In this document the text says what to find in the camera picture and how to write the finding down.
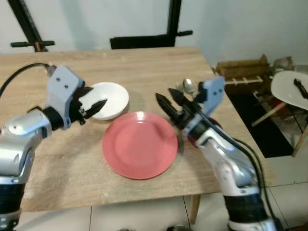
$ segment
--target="red plate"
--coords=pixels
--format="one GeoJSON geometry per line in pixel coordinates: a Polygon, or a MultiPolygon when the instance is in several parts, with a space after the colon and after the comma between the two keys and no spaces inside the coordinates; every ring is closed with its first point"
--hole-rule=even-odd
{"type": "Polygon", "coordinates": [[[155,177],[174,161],[178,139],[162,117],[133,112],[116,119],[103,138],[103,155],[118,174],[136,180],[155,177]]]}

